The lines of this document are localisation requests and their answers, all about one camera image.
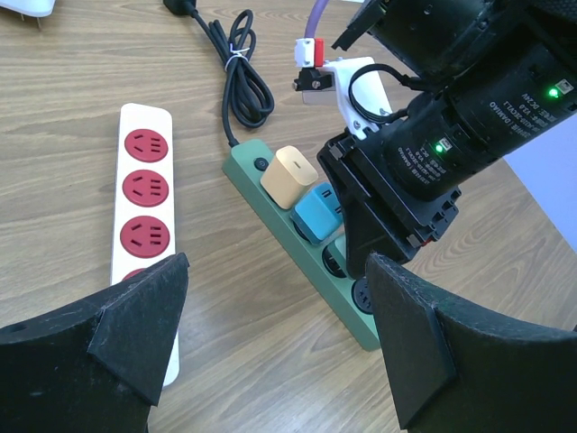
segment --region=wooden table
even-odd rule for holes
[[[312,161],[343,122],[290,86],[311,3],[198,7],[225,28],[242,7],[255,12],[253,65],[277,108],[238,137],[296,145]],[[332,2],[319,34],[332,42],[356,7]],[[381,354],[360,349],[221,172],[224,72],[199,27],[160,0],[58,0],[43,28],[0,11],[0,326],[108,285],[119,110],[160,106],[174,117],[177,248],[192,267],[181,373],[151,431],[398,431]],[[368,37],[347,53],[362,55],[399,66]],[[394,107],[413,97],[383,79]],[[577,258],[507,164],[463,192],[457,221],[410,269],[510,316],[572,328]]]

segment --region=white device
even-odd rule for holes
[[[0,0],[0,7],[22,15],[43,18],[52,14],[56,0]]]
[[[176,252],[172,116],[127,104],[120,112],[111,284]],[[179,334],[164,386],[179,375]]]

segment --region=black plug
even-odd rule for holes
[[[175,15],[191,15],[197,9],[197,0],[163,0],[164,5]]]

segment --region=white bracket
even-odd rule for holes
[[[349,100],[349,84],[353,74],[363,66],[373,64],[371,57],[329,61],[318,68],[321,73],[333,76],[333,87],[321,91],[304,91],[303,102],[308,105],[334,105],[339,111],[352,135],[364,140],[367,135],[363,129],[378,131],[379,127],[359,115]],[[375,115],[388,115],[392,112],[385,88],[380,81],[379,72],[364,74],[353,85],[354,96],[361,106]]]

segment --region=black cable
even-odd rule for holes
[[[351,105],[356,110],[356,112],[359,113],[366,120],[368,120],[369,122],[373,122],[374,124],[391,124],[394,121],[400,119],[401,117],[406,117],[408,115],[408,111],[406,108],[403,108],[395,113],[391,113],[390,115],[376,115],[367,110],[364,106],[362,106],[359,103],[359,101],[357,101],[353,93],[354,82],[360,77],[362,77],[364,74],[368,74],[369,72],[373,71],[387,72],[394,78],[396,78],[397,81],[401,84],[401,86],[408,87],[412,90],[429,92],[432,91],[433,89],[421,78],[411,78],[408,75],[403,75],[396,69],[394,69],[392,66],[385,65],[383,63],[374,63],[371,65],[363,66],[362,68],[358,69],[351,77],[351,83],[349,84],[349,99],[351,100]]]
[[[206,24],[196,7],[191,4],[189,4],[188,12],[205,31],[206,36],[215,46],[223,66],[226,66],[222,117],[224,133],[229,145],[234,147],[239,142],[234,138],[231,128],[229,108],[236,120],[250,129],[262,126],[274,109],[274,97],[269,87],[250,63],[256,48],[256,34],[251,28],[252,11],[247,9],[238,15],[228,37],[218,20]],[[246,51],[243,51],[247,38],[250,42]],[[231,51],[243,51],[244,59]]]

